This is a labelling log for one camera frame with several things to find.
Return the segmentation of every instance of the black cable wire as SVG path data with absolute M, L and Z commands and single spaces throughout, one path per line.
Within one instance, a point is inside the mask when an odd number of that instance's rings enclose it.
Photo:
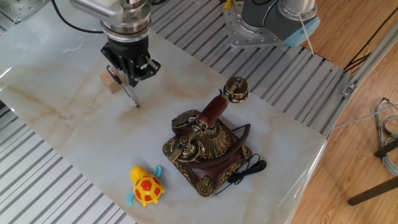
M 66 21 L 65 18 L 63 18 L 63 16 L 61 15 L 60 10 L 58 9 L 57 4 L 55 3 L 55 0 L 51 0 L 51 3 L 52 3 L 52 5 L 54 6 L 55 12 L 57 12 L 59 18 L 60 18 L 66 25 L 68 25 L 68 26 L 70 26 L 70 27 L 72 27 L 72 28 L 74 28 L 74 29 L 76 29 L 76 30 L 78 30 L 78 31 L 86 32 L 86 33 L 89 33 L 89 34 L 102 34 L 102 33 L 103 33 L 102 31 L 86 30 L 86 29 L 82 29 L 82 28 L 79 28 L 79 27 L 75 27 L 74 25 L 72 25 L 72 24 L 70 24 L 68 21 Z
M 357 67 L 358 65 L 362 64 L 363 62 L 366 61 L 366 59 L 368 59 L 368 57 L 369 57 L 369 55 L 367 55 L 366 57 L 362 57 L 362 58 L 356 60 L 355 63 L 352 64 L 352 66 L 350 66 L 349 68 L 347 68 L 347 69 L 345 70 L 345 72 L 349 72 L 350 70 L 354 69 L 354 68 Z
M 253 166 L 250 166 L 250 162 L 251 159 L 254 156 L 258 156 L 259 159 L 257 160 L 257 162 L 255 164 L 253 164 Z M 228 181 L 228 185 L 221 191 L 217 192 L 217 194 L 214 194 L 214 196 L 218 195 L 219 193 L 223 192 L 225 189 L 227 189 L 227 187 L 231 186 L 231 184 L 235 184 L 238 185 L 245 176 L 250 175 L 250 174 L 255 174 L 257 172 L 263 171 L 265 168 L 267 167 L 267 162 L 260 160 L 260 155 L 259 154 L 253 154 L 248 162 L 248 166 L 246 167 L 246 169 L 242 172 L 239 173 L 234 173 L 227 181 Z
M 355 63 L 354 60 L 356 59 L 356 57 L 358 57 L 358 55 L 365 49 L 365 47 L 369 45 L 369 43 L 373 40 L 373 38 L 376 36 L 376 34 L 381 30 L 381 28 L 388 22 L 388 20 L 391 19 L 391 17 L 397 11 L 398 11 L 398 7 L 396 7 L 396 9 L 387 17 L 386 20 L 384 20 L 384 22 L 379 26 L 379 28 L 375 31 L 375 33 L 371 36 L 371 38 L 365 43 L 365 45 L 363 45 L 361 50 L 359 50 L 359 52 L 353 57 L 353 59 L 351 59 L 351 61 L 348 62 L 348 64 L 345 66 L 344 70 L 346 70 L 348 67 L 350 67 L 352 64 Z

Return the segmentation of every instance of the yellow toy turtle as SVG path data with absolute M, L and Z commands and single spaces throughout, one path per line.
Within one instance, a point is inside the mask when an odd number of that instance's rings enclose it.
M 134 183 L 134 190 L 127 196 L 127 203 L 132 206 L 132 198 L 136 196 L 138 201 L 142 202 L 145 207 L 148 203 L 158 203 L 159 197 L 165 190 L 162 188 L 162 183 L 158 177 L 162 174 L 162 168 L 156 167 L 155 175 L 148 174 L 148 172 L 139 166 L 131 169 L 131 180 Z

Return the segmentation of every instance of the metal rod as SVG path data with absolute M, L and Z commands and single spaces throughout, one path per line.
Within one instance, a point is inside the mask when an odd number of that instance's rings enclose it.
M 398 147 L 398 139 L 395 139 L 392 142 L 390 142 L 389 144 L 382 147 L 377 152 L 375 152 L 374 156 L 376 156 L 377 158 L 382 158 L 387 153 L 391 152 L 392 150 L 396 149 L 397 147 Z
M 392 189 L 398 187 L 398 177 L 394 177 L 391 180 L 387 180 L 382 184 L 379 184 L 365 192 L 362 192 L 350 199 L 348 199 L 348 204 L 351 206 L 357 205 L 361 202 L 374 198 L 380 194 L 384 194 Z
M 106 66 L 107 71 L 109 72 L 109 74 L 112 76 L 112 78 L 114 79 L 115 82 L 117 82 L 120 87 L 124 90 L 124 92 L 127 94 L 127 96 L 129 96 L 129 98 L 132 99 L 132 101 L 134 102 L 134 104 L 136 105 L 136 108 L 139 107 L 138 103 L 136 102 L 136 100 L 129 94 L 129 92 L 126 90 L 126 88 L 123 86 L 123 82 L 120 80 L 120 78 L 115 74 L 115 72 L 111 69 L 111 67 L 108 65 Z

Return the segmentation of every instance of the cable bundle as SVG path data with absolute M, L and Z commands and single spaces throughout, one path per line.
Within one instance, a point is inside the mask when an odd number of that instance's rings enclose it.
M 377 111 L 380 111 L 380 108 L 384 103 L 389 103 L 390 105 L 392 104 L 387 100 L 382 100 L 379 103 L 379 105 L 377 106 Z M 381 123 L 379 113 L 376 114 L 377 128 L 379 130 L 380 147 L 384 147 L 385 145 L 389 144 L 390 142 L 392 142 L 393 140 L 398 138 L 398 134 L 391 133 L 390 131 L 388 131 L 388 129 L 386 127 L 386 124 L 388 122 L 395 120 L 395 119 L 398 119 L 398 116 L 390 116 L 387 119 L 385 119 L 383 123 Z M 392 136 L 391 138 L 387 139 L 385 142 L 383 140 L 383 130 L 385 130 L 385 132 L 387 134 Z M 384 166 L 387 168 L 387 170 L 391 174 L 398 176 L 398 166 L 390 159 L 390 157 L 388 156 L 388 153 L 382 158 L 382 161 L 383 161 Z

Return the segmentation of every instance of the marble table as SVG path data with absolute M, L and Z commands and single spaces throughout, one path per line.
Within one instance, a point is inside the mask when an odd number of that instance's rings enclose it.
M 64 11 L 72 23 L 98 27 L 81 12 Z M 246 144 L 268 166 L 216 197 L 199 196 L 162 146 L 173 136 L 172 118 L 202 110 L 227 78 L 159 35 L 149 39 L 162 68 L 130 89 L 136 109 L 98 77 L 108 64 L 100 53 L 106 37 L 72 30 L 47 5 L 0 39 L 0 99 L 140 224 L 290 223 L 326 139 L 254 95 L 230 104 L 221 120 L 230 128 L 251 123 Z M 159 204 L 130 207 L 131 168 L 154 172 L 157 165 L 166 190 Z

